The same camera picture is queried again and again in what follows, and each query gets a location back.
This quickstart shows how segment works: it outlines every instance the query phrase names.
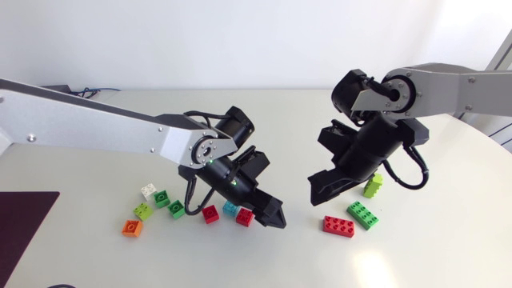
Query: green lego brick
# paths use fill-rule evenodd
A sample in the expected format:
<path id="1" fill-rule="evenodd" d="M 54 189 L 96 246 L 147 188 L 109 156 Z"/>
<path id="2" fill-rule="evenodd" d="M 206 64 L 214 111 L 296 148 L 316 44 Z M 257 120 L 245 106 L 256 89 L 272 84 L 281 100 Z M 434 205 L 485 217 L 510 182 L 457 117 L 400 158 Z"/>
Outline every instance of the green lego brick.
<path id="1" fill-rule="evenodd" d="M 169 197 L 167 197 L 167 191 L 165 190 L 155 193 L 153 196 L 154 202 L 158 208 L 162 208 L 170 204 Z"/>
<path id="2" fill-rule="evenodd" d="M 366 183 L 365 191 L 362 195 L 366 198 L 372 198 L 376 195 L 381 185 L 382 176 L 380 174 L 375 174 L 375 176 Z"/>
<path id="3" fill-rule="evenodd" d="M 151 207 L 149 207 L 147 204 L 142 203 L 141 205 L 134 209 L 134 213 L 141 220 L 145 221 L 152 215 L 153 209 L 151 209 Z"/>
<path id="4" fill-rule="evenodd" d="M 176 200 L 172 204 L 170 204 L 167 209 L 169 209 L 170 213 L 173 215 L 174 219 L 178 219 L 185 213 L 185 207 L 183 204 Z"/>
<path id="5" fill-rule="evenodd" d="M 352 217 L 354 217 L 354 219 L 356 219 L 359 224 L 365 227 L 366 230 L 378 222 L 378 218 L 369 212 L 363 204 L 359 203 L 359 201 L 356 201 L 352 205 L 348 206 L 346 211 L 352 215 Z"/>

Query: robotic arm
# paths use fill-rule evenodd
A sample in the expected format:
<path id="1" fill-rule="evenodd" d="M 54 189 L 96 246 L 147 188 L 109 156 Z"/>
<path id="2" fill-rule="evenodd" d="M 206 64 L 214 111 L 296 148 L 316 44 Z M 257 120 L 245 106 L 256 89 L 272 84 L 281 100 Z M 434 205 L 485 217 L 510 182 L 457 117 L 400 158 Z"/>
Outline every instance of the robotic arm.
<path id="1" fill-rule="evenodd" d="M 429 131 L 415 118 L 449 112 L 512 115 L 510 81 L 509 71 L 437 63 L 393 70 L 380 83 L 352 70 L 334 88 L 332 102 L 361 129 L 336 120 L 322 129 L 318 141 L 334 154 L 335 168 L 308 177 L 311 204 L 329 201 L 368 180 L 381 164 L 405 188 L 423 188 L 428 169 L 415 147 L 428 141 Z M 400 146 L 422 170 L 417 185 L 402 181 L 387 161 Z"/>
<path id="2" fill-rule="evenodd" d="M 206 123 L 190 116 L 203 116 Z M 221 121 L 212 127 L 209 118 Z M 252 122 L 236 107 L 225 115 L 191 111 L 152 117 L 0 79 L 0 154 L 11 143 L 158 154 L 180 164 L 180 175 L 189 180 L 188 214 L 199 212 L 216 190 L 252 209 L 264 226 L 284 228 L 282 202 L 256 188 L 256 177 L 270 164 L 264 153 L 252 146 L 243 158 L 228 158 L 253 132 Z M 195 175 L 212 191 L 190 211 Z"/>

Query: orange lego brick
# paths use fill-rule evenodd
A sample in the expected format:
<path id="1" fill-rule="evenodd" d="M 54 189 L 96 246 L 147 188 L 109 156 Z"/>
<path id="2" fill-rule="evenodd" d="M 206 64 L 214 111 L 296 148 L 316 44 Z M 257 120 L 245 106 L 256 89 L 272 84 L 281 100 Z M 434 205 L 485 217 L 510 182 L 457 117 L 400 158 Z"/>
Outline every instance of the orange lego brick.
<path id="1" fill-rule="evenodd" d="M 122 228 L 122 234 L 127 237 L 138 237 L 142 230 L 142 221 L 126 220 L 125 226 Z"/>

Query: lego brick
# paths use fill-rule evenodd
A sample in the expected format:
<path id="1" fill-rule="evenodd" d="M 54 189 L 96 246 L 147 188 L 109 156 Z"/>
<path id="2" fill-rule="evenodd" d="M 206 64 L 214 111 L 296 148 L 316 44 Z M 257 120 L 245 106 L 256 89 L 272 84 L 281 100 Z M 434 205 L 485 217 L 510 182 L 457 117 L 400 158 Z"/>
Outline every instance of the lego brick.
<path id="1" fill-rule="evenodd" d="M 222 212 L 224 214 L 228 214 L 232 217 L 237 217 L 238 212 L 240 211 L 240 206 L 236 206 L 235 204 L 226 201 L 226 204 L 224 204 L 224 207 L 222 208 Z"/>
<path id="2" fill-rule="evenodd" d="M 151 209 L 147 204 L 141 203 L 141 205 L 134 209 L 134 213 L 141 220 L 145 221 L 152 215 L 153 209 Z"/>
<path id="3" fill-rule="evenodd" d="M 253 221 L 254 214 L 245 209 L 241 208 L 237 215 L 237 223 L 249 227 L 250 222 Z"/>
<path id="4" fill-rule="evenodd" d="M 376 195 L 378 189 L 382 185 L 382 175 L 375 174 L 375 176 L 370 179 L 365 186 L 364 193 L 362 194 L 366 198 L 372 198 Z"/>
<path id="5" fill-rule="evenodd" d="M 153 186 L 153 183 L 148 184 L 147 186 L 144 186 L 141 188 L 142 195 L 144 195 L 144 198 L 146 201 L 149 201 L 152 199 L 152 195 L 156 193 L 157 189 Z"/>
<path id="6" fill-rule="evenodd" d="M 366 230 L 378 222 L 378 218 L 369 212 L 368 209 L 364 207 L 364 205 L 359 201 L 356 201 L 352 205 L 348 206 L 346 211 L 352 215 L 352 217 L 354 217 L 354 219 L 356 219 L 359 224 L 365 227 Z"/>
<path id="7" fill-rule="evenodd" d="M 210 224 L 219 219 L 217 209 L 215 209 L 215 205 L 208 206 L 207 208 L 203 209 L 202 216 L 205 218 L 206 224 Z"/>
<path id="8" fill-rule="evenodd" d="M 325 216 L 323 230 L 328 233 L 352 238 L 354 236 L 354 223 L 349 220 Z"/>
<path id="9" fill-rule="evenodd" d="M 179 200 L 174 201 L 167 207 L 167 209 L 169 209 L 169 212 L 173 215 L 174 219 L 180 218 L 185 213 L 185 207 Z"/>
<path id="10" fill-rule="evenodd" d="M 167 197 L 167 191 L 165 191 L 165 190 L 155 193 L 153 195 L 153 197 L 154 197 L 154 202 L 158 208 L 162 208 L 162 207 L 170 204 L 169 197 Z"/>
<path id="11" fill-rule="evenodd" d="M 121 233 L 127 237 L 138 237 L 142 231 L 142 227 L 142 221 L 126 220 L 125 226 L 122 228 Z"/>

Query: table surface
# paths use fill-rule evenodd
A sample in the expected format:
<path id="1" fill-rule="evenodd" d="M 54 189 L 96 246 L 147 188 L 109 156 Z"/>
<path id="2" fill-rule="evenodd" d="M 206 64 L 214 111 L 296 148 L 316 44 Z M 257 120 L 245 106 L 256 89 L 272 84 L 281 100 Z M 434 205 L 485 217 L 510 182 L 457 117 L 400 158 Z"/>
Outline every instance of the table surface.
<path id="1" fill-rule="evenodd" d="M 121 235 L 152 182 L 183 200 L 178 165 L 156 155 L 21 146 L 0 158 L 0 190 L 57 190 L 48 213 L 7 287 L 433 287 L 510 286 L 512 155 L 448 115 L 422 118 L 430 140 L 418 149 L 430 168 L 422 190 L 400 187 L 383 170 L 372 199 L 357 186 L 320 206 L 310 204 L 307 177 L 333 167 L 317 143 L 337 118 L 329 90 L 154 90 L 102 93 L 101 101 L 144 114 L 243 109 L 256 131 L 254 144 L 270 160 L 259 187 L 284 201 L 284 230 L 253 222 L 241 226 L 210 200 L 221 219 L 199 214 L 174 220 L 156 210 L 139 238 Z M 398 175 L 419 182 L 420 171 L 402 150 L 390 157 Z M 207 186 L 199 183 L 194 202 Z M 351 219 L 360 201 L 379 219 L 355 236 L 322 232 L 325 215 Z"/>

